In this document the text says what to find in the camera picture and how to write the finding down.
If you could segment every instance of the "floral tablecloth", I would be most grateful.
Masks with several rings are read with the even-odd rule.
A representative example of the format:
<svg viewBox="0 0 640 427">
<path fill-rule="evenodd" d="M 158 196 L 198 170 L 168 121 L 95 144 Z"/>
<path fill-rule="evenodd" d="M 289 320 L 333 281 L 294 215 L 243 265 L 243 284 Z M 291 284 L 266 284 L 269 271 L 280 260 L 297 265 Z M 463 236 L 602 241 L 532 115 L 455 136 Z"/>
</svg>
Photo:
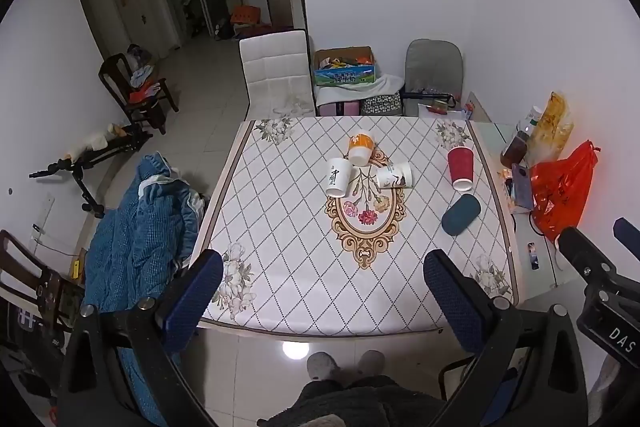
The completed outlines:
<svg viewBox="0 0 640 427">
<path fill-rule="evenodd" d="M 376 150 L 353 171 L 347 195 L 324 195 L 326 160 L 347 152 L 352 130 Z M 481 213 L 456 238 L 440 220 L 460 197 L 447 148 L 474 150 Z M 380 190 L 376 170 L 408 161 L 414 187 Z M 242 124 L 201 234 L 223 255 L 225 276 L 203 320 L 295 335 L 425 331 L 446 321 L 422 278 L 442 248 L 491 295 L 513 300 L 495 190 L 464 122 L 436 118 L 284 118 Z"/>
</svg>

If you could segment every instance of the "wall socket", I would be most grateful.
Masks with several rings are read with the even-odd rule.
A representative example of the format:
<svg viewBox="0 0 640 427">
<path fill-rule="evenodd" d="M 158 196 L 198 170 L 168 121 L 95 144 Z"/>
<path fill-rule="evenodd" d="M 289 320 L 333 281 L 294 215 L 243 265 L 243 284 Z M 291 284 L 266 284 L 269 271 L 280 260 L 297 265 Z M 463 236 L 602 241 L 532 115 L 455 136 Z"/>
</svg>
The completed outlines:
<svg viewBox="0 0 640 427">
<path fill-rule="evenodd" d="M 36 247 L 38 246 L 37 241 L 40 240 L 40 236 L 44 233 L 44 225 L 47 222 L 47 217 L 49 217 L 51 207 L 53 206 L 53 202 L 55 200 L 56 198 L 53 197 L 53 194 L 47 192 L 47 197 L 42 202 L 42 207 L 40 208 L 38 219 L 33 223 L 33 226 L 31 227 L 31 238 L 29 240 L 29 251 L 31 251 L 31 253 L 36 251 Z"/>
</svg>

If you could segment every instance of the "red paper cup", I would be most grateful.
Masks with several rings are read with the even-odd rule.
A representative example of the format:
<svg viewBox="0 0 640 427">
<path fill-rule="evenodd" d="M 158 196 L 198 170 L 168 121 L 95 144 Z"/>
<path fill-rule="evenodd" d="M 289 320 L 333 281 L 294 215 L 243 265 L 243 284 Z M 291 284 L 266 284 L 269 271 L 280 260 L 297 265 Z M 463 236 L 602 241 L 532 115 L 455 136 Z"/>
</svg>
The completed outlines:
<svg viewBox="0 0 640 427">
<path fill-rule="evenodd" d="M 474 186 L 474 152 L 469 147 L 455 147 L 447 155 L 451 184 L 458 192 L 466 192 Z"/>
</svg>

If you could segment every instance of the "red plastic bag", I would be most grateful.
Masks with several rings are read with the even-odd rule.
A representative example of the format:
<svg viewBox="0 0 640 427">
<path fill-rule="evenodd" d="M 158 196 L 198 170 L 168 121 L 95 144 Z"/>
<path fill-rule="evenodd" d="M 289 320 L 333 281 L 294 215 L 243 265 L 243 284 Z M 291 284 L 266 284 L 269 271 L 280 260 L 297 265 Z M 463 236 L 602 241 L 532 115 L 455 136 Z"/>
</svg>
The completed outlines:
<svg viewBox="0 0 640 427">
<path fill-rule="evenodd" d="M 593 168 L 598 163 L 591 141 L 569 158 L 534 165 L 530 170 L 535 206 L 533 221 L 551 241 L 566 227 L 577 227 L 589 196 Z"/>
</svg>

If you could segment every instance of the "foot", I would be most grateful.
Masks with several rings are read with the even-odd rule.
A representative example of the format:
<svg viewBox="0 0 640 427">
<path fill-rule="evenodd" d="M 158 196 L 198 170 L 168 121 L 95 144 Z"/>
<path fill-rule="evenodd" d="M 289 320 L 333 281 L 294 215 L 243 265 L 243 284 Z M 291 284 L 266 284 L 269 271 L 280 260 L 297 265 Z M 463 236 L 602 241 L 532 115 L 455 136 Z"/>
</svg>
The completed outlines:
<svg viewBox="0 0 640 427">
<path fill-rule="evenodd" d="M 367 351 L 358 362 L 358 377 L 376 377 L 385 370 L 385 355 L 379 351 Z"/>
<path fill-rule="evenodd" d="M 331 355 L 318 351 L 306 359 L 306 371 L 311 380 L 335 380 L 340 367 Z"/>
</svg>

